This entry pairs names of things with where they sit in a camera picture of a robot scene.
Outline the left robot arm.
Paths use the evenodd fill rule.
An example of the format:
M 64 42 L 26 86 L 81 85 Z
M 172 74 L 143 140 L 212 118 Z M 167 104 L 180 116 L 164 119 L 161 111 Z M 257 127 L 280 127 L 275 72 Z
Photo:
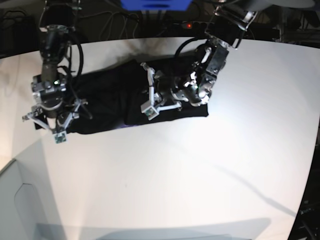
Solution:
M 256 18 L 261 6 L 256 0 L 220 0 L 214 2 L 213 27 L 202 36 L 183 42 L 173 57 L 169 74 L 141 63 L 147 72 L 148 100 L 140 106 L 149 120 L 160 112 L 181 109 L 186 102 L 193 107 L 206 105 L 219 72 L 224 68 L 229 49 L 237 49 Z M 194 61 L 185 70 L 178 68 L 179 55 L 188 44 L 204 40 L 194 51 Z

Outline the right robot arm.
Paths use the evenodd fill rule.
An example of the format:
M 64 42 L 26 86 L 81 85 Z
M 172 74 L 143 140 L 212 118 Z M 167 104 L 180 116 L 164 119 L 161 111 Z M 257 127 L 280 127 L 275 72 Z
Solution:
M 81 10 L 79 0 L 47 0 L 39 20 L 41 73 L 31 82 L 35 105 L 22 117 L 37 130 L 51 132 L 57 143 L 66 141 L 67 129 L 87 103 L 77 96 L 74 85 L 84 66 L 82 46 L 75 36 Z

